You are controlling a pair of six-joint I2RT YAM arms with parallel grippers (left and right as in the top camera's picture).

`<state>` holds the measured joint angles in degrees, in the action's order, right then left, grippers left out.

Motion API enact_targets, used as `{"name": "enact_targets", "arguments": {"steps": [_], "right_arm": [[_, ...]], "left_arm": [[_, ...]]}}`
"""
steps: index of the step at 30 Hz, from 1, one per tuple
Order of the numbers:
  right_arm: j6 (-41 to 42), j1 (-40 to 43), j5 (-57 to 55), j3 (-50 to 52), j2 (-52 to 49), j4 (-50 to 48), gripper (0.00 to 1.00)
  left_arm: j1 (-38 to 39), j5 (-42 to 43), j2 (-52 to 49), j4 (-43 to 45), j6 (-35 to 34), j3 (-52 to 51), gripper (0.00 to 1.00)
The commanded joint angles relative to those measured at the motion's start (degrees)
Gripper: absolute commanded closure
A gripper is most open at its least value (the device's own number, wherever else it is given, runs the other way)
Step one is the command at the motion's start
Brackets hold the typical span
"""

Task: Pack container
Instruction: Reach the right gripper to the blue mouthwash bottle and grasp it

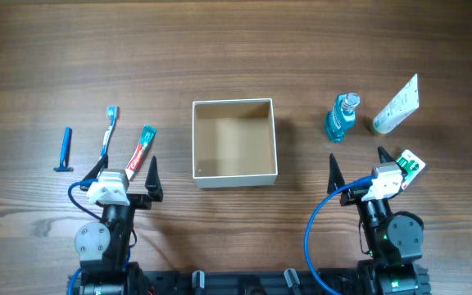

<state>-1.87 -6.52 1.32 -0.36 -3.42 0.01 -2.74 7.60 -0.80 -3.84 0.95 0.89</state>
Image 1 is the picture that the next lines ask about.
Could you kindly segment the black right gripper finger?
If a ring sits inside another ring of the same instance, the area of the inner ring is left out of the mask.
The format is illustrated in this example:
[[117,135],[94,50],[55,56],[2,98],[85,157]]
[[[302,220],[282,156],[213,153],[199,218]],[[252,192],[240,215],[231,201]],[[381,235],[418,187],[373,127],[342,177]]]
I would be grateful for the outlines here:
[[327,194],[331,194],[345,185],[343,174],[333,153],[329,155],[329,182]]
[[383,163],[394,162],[394,158],[387,152],[387,150],[383,146],[379,146],[377,148],[377,152],[379,154],[379,161]]

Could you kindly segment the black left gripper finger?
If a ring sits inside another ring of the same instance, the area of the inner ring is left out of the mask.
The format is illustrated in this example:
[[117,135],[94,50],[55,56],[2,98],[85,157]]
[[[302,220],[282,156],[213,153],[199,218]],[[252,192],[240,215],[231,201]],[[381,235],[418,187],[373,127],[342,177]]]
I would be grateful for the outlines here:
[[97,164],[89,171],[86,176],[81,180],[82,184],[80,185],[80,189],[82,191],[88,191],[90,187],[90,180],[96,179],[99,174],[108,167],[108,154],[106,153],[104,156],[100,156]]
[[157,169],[157,158],[155,156],[151,159],[144,187],[152,202],[163,201],[163,189]]

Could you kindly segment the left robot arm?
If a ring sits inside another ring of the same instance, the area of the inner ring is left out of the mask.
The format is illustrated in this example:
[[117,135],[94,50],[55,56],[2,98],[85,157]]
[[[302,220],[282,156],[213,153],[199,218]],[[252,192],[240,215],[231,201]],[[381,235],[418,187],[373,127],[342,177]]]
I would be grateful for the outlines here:
[[96,220],[83,225],[75,235],[79,269],[71,276],[68,294],[154,294],[153,283],[137,262],[131,262],[136,236],[134,214],[149,210],[163,199],[163,190],[153,157],[145,180],[146,193],[128,193],[125,170],[107,167],[104,156],[79,182],[68,189],[72,203]]

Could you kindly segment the green white small packet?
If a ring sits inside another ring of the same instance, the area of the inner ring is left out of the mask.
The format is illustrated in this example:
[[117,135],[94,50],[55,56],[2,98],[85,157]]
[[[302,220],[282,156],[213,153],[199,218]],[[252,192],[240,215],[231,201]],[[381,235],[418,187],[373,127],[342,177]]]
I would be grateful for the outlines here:
[[400,166],[402,171],[406,173],[401,184],[402,190],[405,190],[426,167],[426,164],[408,149],[402,152],[396,160],[396,163]]

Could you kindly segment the blue mouthwash bottle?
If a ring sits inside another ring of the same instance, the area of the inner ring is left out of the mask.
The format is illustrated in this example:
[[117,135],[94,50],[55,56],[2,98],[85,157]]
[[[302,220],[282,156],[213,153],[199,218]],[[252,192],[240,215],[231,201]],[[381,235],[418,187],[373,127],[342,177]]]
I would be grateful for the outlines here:
[[356,108],[361,98],[357,93],[341,93],[325,118],[325,131],[333,143],[342,142],[346,132],[356,123]]

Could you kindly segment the white lotion tube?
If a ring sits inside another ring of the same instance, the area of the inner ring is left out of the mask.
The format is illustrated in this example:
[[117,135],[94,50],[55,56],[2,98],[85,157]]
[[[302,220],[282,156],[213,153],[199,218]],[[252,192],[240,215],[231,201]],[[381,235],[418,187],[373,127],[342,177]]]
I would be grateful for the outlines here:
[[388,134],[420,106],[419,76],[414,74],[405,86],[373,119],[374,134]]

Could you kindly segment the blue white toothbrush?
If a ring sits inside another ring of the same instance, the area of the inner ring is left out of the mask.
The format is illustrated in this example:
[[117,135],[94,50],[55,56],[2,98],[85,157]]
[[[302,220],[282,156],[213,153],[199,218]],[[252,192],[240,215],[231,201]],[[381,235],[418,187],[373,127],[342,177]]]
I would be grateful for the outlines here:
[[104,157],[107,154],[107,150],[108,150],[109,143],[110,143],[110,137],[111,137],[111,135],[113,133],[113,130],[115,128],[118,113],[119,112],[118,112],[118,106],[117,105],[109,105],[107,107],[107,118],[111,122],[110,122],[110,125],[107,128],[107,130],[104,134],[104,137],[103,137],[102,150],[101,150],[100,157]]

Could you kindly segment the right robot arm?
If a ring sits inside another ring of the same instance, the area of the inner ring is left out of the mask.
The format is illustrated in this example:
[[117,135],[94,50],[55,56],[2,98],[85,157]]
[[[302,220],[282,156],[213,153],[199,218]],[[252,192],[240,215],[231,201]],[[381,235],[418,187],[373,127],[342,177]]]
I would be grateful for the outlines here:
[[406,178],[416,172],[416,161],[392,158],[378,147],[379,164],[374,181],[341,192],[340,205],[354,206],[359,214],[360,236],[370,258],[355,268],[318,270],[328,286],[340,294],[430,294],[429,271],[415,262],[422,256],[424,222],[409,211],[393,212],[389,200],[405,188]]

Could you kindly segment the Colgate toothpaste tube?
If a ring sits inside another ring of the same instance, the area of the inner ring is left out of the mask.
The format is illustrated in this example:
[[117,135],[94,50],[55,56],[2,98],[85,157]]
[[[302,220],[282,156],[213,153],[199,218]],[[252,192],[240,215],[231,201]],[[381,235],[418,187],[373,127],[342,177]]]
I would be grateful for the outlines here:
[[143,158],[146,155],[148,149],[152,146],[152,141],[156,134],[157,130],[150,125],[145,125],[143,127],[143,132],[141,133],[134,154],[125,167],[125,173],[129,180],[132,180],[133,177],[138,173],[142,165]]

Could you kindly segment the blue disposable razor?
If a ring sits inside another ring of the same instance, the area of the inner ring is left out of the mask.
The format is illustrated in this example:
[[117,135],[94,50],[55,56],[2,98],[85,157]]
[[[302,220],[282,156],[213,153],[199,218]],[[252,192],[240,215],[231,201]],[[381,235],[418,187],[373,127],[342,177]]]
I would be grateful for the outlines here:
[[72,129],[70,127],[66,127],[61,146],[59,166],[53,168],[53,170],[56,172],[71,172],[73,170],[72,167],[68,166],[71,135]]

